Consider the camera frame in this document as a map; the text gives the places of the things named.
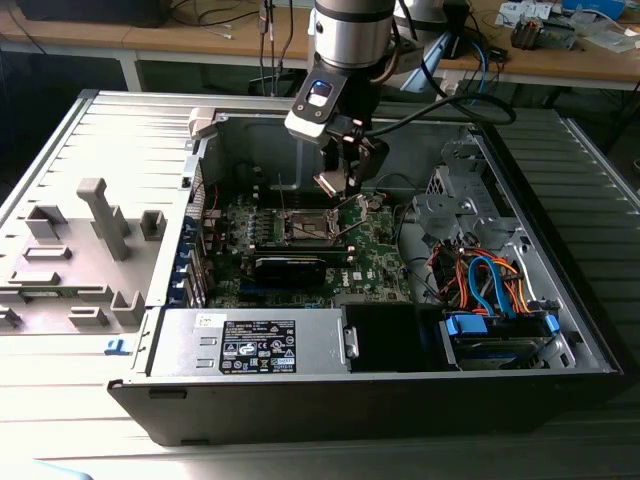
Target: electronic equipment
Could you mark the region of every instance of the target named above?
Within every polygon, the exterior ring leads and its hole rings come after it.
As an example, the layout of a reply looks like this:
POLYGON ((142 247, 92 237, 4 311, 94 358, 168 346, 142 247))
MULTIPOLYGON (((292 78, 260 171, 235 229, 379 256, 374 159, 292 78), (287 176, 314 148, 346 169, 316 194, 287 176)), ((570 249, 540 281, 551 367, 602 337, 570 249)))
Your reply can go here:
POLYGON ((105 395, 163 445, 526 431, 633 385, 638 199, 570 122, 407 125, 340 201, 290 108, 83 94, 0 209, 2 333, 138 332, 105 395))
POLYGON ((29 20, 124 23, 158 27, 169 18, 172 0, 17 0, 29 20))

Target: blue drive bracket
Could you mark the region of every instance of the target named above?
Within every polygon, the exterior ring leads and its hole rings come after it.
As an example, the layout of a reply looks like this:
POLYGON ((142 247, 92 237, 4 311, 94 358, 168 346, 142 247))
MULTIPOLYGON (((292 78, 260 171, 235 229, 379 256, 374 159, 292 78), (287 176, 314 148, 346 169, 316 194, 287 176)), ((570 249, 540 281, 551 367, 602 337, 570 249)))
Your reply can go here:
POLYGON ((558 319, 555 315, 548 314, 544 319, 547 322, 547 327, 549 327, 551 333, 556 334, 560 331, 560 324, 558 323, 558 319))
POLYGON ((476 285, 476 268, 480 263, 486 263, 489 266, 489 271, 493 276, 493 284, 496 289, 496 298, 498 299, 498 305, 500 305, 500 310, 504 313, 507 318, 516 318, 516 313, 511 308, 511 304, 509 303, 509 299, 504 294, 504 290, 502 289, 502 280, 500 277, 500 269, 498 266, 493 263, 493 261, 488 257, 476 257, 469 264, 469 290, 471 290, 471 294, 475 297, 476 300, 489 312, 489 315, 495 315, 495 311, 493 307, 487 302, 480 292, 478 292, 478 286, 476 285))
POLYGON ((122 338, 115 338, 109 340, 107 348, 104 349, 104 354, 107 356, 112 355, 131 355, 133 353, 133 344, 122 338))
POLYGON ((489 333, 487 324, 484 322, 482 315, 476 314, 457 314, 451 315, 446 321, 449 336, 467 334, 467 335, 486 335, 489 333))

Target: power supply label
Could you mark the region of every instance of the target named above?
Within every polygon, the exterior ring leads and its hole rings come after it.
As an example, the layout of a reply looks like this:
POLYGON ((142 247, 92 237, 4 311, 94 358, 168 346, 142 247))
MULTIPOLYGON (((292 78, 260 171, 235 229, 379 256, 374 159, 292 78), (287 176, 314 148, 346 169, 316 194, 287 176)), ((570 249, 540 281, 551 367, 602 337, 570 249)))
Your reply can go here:
POLYGON ((296 372, 294 320, 224 322, 220 371, 224 375, 296 372))

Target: black cable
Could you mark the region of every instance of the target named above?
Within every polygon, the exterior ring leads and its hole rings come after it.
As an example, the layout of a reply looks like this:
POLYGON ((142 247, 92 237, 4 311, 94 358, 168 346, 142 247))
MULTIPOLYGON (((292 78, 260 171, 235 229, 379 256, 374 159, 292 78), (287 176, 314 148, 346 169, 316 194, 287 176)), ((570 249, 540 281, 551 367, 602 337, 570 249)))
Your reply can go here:
POLYGON ((403 179, 405 182, 407 182, 407 184, 409 186, 411 186, 411 188, 413 188, 414 191, 418 191, 420 190, 418 187, 416 187, 416 185, 409 179, 409 177, 407 177, 404 173, 400 173, 400 172, 392 172, 392 173, 386 173, 384 175, 382 175, 380 178, 378 178, 378 181, 376 182, 376 186, 373 187, 373 191, 375 193, 380 193, 378 192, 378 189, 380 188, 380 184, 382 183, 383 180, 390 178, 390 177, 400 177, 401 179, 403 179))
POLYGON ((238 8, 241 4, 242 4, 242 2, 240 0, 238 0, 238 3, 236 3, 233 7, 210 8, 209 10, 206 10, 206 11, 200 13, 199 15, 197 15, 196 18, 198 19, 198 23, 202 23, 202 20, 207 15, 211 15, 212 13, 218 13, 218 12, 230 12, 231 10, 235 10, 236 8, 238 8))
POLYGON ((280 60, 278 60, 278 70, 276 71, 276 93, 278 92, 278 83, 280 82, 280 75, 282 74, 282 68, 284 65, 284 56, 291 45, 293 40, 293 0, 289 0, 289 37, 287 38, 282 53, 280 53, 280 60))
POLYGON ((278 85, 276 84, 276 46, 275 32, 273 31, 273 0, 269 0, 269 42, 271 43, 271 96, 278 95, 278 85))
MULTIPOLYGON (((405 3, 404 0, 398 0, 398 3, 400 4, 400 8, 402 9, 402 12, 404 13, 404 16, 407 18, 407 23, 409 24, 409 30, 411 31, 411 37, 414 40, 417 40, 418 36, 415 30, 415 27, 413 26, 413 19, 411 18, 411 13, 409 12, 409 9, 407 8, 407 5, 405 3)), ((440 85, 438 85, 438 83, 435 81, 435 79, 433 78, 433 76, 431 75, 431 72, 429 72, 429 69, 427 68, 427 66, 424 63, 424 59, 421 58, 420 60, 420 69, 422 70, 422 73, 424 74, 425 78, 427 79, 427 82, 429 83, 429 85, 431 85, 431 88, 433 88, 438 95, 440 95, 443 99, 448 98, 448 95, 444 92, 444 90, 442 90, 440 88, 440 85)), ((505 123, 503 125, 509 125, 510 123, 515 122, 516 119, 516 115, 515 115, 515 111, 508 106, 505 102, 498 100, 500 102, 501 105, 506 106, 512 113, 513 113, 513 120, 510 121, 509 123, 505 123)), ((452 107, 455 108, 457 111, 459 111, 460 113, 462 113, 463 115, 465 115, 466 117, 468 117, 470 120, 475 121, 475 122, 488 122, 488 123, 493 123, 494 125, 500 125, 500 123, 494 123, 494 119, 490 119, 488 117, 485 117, 483 115, 478 115, 476 113, 473 113, 471 110, 468 110, 460 105, 456 104, 457 102, 452 102, 452 107)))
POLYGON ((174 6, 169 8, 169 11, 172 12, 175 9, 177 9, 178 7, 181 7, 182 5, 184 5, 187 2, 190 2, 191 0, 182 0, 181 2, 176 3, 174 6))
POLYGON ((40 44, 36 42, 31 35, 29 35, 29 33, 24 29, 24 27, 18 23, 18 20, 16 20, 16 17, 13 16, 13 12, 11 11, 11 8, 9 7, 8 3, 5 4, 5 10, 9 14, 13 22, 16 24, 16 26, 22 31, 22 33, 24 33, 27 36, 29 41, 33 43, 36 47, 38 47, 38 50, 40 50, 44 55, 46 55, 47 52, 44 51, 44 48, 42 48, 40 44))
POLYGON ((267 96, 267 88, 264 84, 264 33, 260 32, 260 84, 262 85, 262 96, 267 96))
POLYGON ((405 265, 409 265, 409 264, 411 264, 413 262, 417 262, 418 260, 424 260, 425 262, 428 262, 430 260, 430 258, 429 257, 414 257, 411 260, 407 260, 405 262, 405 265))
POLYGON ((227 18, 225 20, 220 20, 219 22, 197 24, 197 23, 185 22, 184 20, 181 20, 178 17, 176 17, 172 11, 169 11, 169 15, 171 16, 171 18, 173 20, 175 20, 176 22, 180 23, 181 25, 187 25, 188 27, 214 27, 216 25, 222 25, 224 23, 235 22, 236 20, 240 20, 241 18, 245 18, 245 17, 248 17, 250 15, 256 15, 258 13, 260 13, 260 12, 258 10, 255 10, 253 12, 243 13, 242 15, 238 15, 237 17, 227 18))
POLYGON ((404 219, 407 218, 407 213, 409 213, 409 209, 413 205, 411 202, 407 204, 405 209, 402 211, 402 215, 400 216, 400 223, 398 224, 398 228, 396 228, 396 247, 398 248, 398 255, 400 255, 400 235, 402 234, 402 225, 404 225, 404 219))
POLYGON ((404 13, 404 18, 407 19, 407 23, 409 24, 409 33, 411 33, 411 38, 414 40, 418 40, 418 34, 416 32, 416 27, 413 25, 413 19, 411 18, 411 12, 409 12, 409 8, 404 0, 398 0, 400 4, 400 8, 402 9, 402 13, 404 13))
MULTIPOLYGON (((492 125, 511 125, 513 122, 516 121, 517 115, 515 110, 511 108, 509 104, 507 104, 506 102, 503 102, 499 98, 496 98, 492 95, 487 95, 485 93, 465 93, 465 94, 452 95, 450 97, 446 97, 441 100, 438 100, 437 102, 433 102, 431 105, 427 105, 426 107, 421 108, 420 110, 412 113, 411 115, 403 118, 402 120, 394 122, 391 125, 387 125, 386 127, 378 128, 375 130, 367 130, 364 132, 364 136, 377 137, 379 135, 384 135, 385 133, 393 132, 398 128, 404 127, 408 123, 411 123, 414 120, 417 120, 418 118, 423 117, 429 112, 437 110, 438 108, 441 108, 448 104, 452 104, 453 106, 455 103, 463 102, 465 100, 480 100, 483 102, 491 103, 496 107, 500 108, 509 116, 508 119, 489 118, 483 115, 477 115, 473 112, 470 112, 471 116, 469 116, 469 118, 475 122, 485 122, 485 123, 490 123, 492 125)), ((438 120, 445 120, 449 122, 457 122, 457 121, 465 122, 465 121, 468 121, 469 119, 438 118, 438 120)))

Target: workbench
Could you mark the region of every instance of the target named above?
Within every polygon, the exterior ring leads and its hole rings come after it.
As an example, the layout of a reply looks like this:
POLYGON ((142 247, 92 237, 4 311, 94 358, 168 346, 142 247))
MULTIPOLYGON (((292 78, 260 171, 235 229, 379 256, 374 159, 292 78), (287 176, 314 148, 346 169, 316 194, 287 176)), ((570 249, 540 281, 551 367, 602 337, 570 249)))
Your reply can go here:
MULTIPOLYGON (((200 0, 199 11, 204 11, 213 0, 200 0)), ((233 6, 235 3, 220 0, 216 4, 233 6)), ((569 86, 631 90, 640 79, 640 50, 616 54, 579 39, 573 50, 540 49, 524 51, 511 48, 510 29, 496 28, 494 21, 499 0, 473 0, 473 11, 483 34, 492 45, 509 51, 509 59, 500 73, 501 82, 537 85, 569 86)), ((69 22, 34 22, 24 18, 15 6, 9 7, 20 25, 51 55, 112 58, 120 62, 130 91, 144 90, 139 62, 145 60, 251 65, 259 64, 259 35, 256 18, 249 16, 233 22, 228 31, 234 36, 228 40, 204 28, 181 25, 169 20, 157 29, 135 28, 125 25, 102 25, 69 22)), ((241 4, 230 12, 219 14, 216 21, 231 18, 255 10, 254 4, 241 4)), ((193 16, 189 4, 177 12, 185 19, 193 16)), ((285 68, 306 68, 309 49, 307 27, 309 10, 294 10, 295 29, 293 41, 284 60, 285 68)), ((640 23, 640 14, 625 13, 621 22, 640 23)), ((286 40, 289 18, 284 8, 275 11, 275 49, 279 53, 286 40)), ((5 51, 42 53, 30 42, 5 10, 0 10, 0 46, 5 51)), ((448 84, 470 78, 478 69, 478 61, 471 54, 456 59, 443 60, 436 76, 448 84)), ((497 72, 490 66, 489 79, 497 72)))
MULTIPOLYGON (((0 208, 0 226, 10 224, 13 212, 22 211, 33 201, 51 202, 64 196, 69 186, 61 180, 66 176, 105 176, 114 192, 121 192, 115 200, 127 215, 138 215, 141 208, 170 212, 180 172, 189 156, 181 145, 188 140, 187 123, 192 109, 233 100, 203 95, 84 92, 0 208), (105 161, 107 141, 117 148, 118 158, 126 159, 130 175, 117 175, 117 165, 110 166, 105 161), (58 178, 59 173, 64 174, 62 179, 58 178), (141 207, 141 202, 148 206, 141 207)), ((253 101, 269 106, 279 100, 253 101)), ((554 218, 571 222, 568 225, 589 223, 590 217, 603 225, 637 224, 635 215, 625 217, 624 209, 612 207, 615 201, 609 198, 616 195, 614 184, 623 185, 623 181, 613 170, 604 173, 602 169, 611 167, 597 152, 576 151, 578 140, 562 127, 555 112, 519 110, 518 116, 518 122, 503 132, 509 145, 518 149, 514 151, 522 158, 521 168, 526 170, 545 208, 555 213, 554 218), (548 139, 562 156, 552 158, 549 153, 541 156, 536 152, 534 146, 540 138, 548 139), (573 191, 563 190, 561 185, 570 185, 567 188, 573 191), (568 202, 561 198, 579 196, 576 191, 594 190, 599 194, 593 198, 600 199, 601 210, 597 214, 580 213, 585 200, 568 202)), ((3 249, 19 240, 4 237, 3 234, 3 249)), ((625 243, 607 251, 608 262, 621 261, 620 252, 640 254, 633 245, 635 237, 619 241, 625 243)), ((589 243, 578 248, 583 259, 601 250, 599 244, 589 243)), ((619 270, 621 278, 630 280, 629 285, 637 278, 635 264, 628 262, 628 268, 619 270)), ((622 288, 620 292, 627 292, 629 298, 633 295, 633 291, 622 288)), ((633 351, 640 354, 640 343, 634 341, 640 333, 635 321, 638 303, 629 298, 610 305, 618 312, 621 333, 636 346, 633 351), (620 313, 620 305, 626 313, 620 313)), ((603 408, 563 415, 526 436, 161 447, 106 391, 105 382, 132 364, 131 356, 103 354, 114 336, 0 336, 0 473, 3 459, 17 458, 51 461, 87 472, 96 480, 389 478, 398 473, 402 478, 427 476, 439 480, 516 478, 525 471, 528 478, 538 479, 593 478, 598 474, 603 478, 635 478, 640 473, 637 388, 603 408)), ((131 343, 136 334, 124 333, 119 338, 131 343)), ((517 403, 518 398, 504 401, 517 403)))

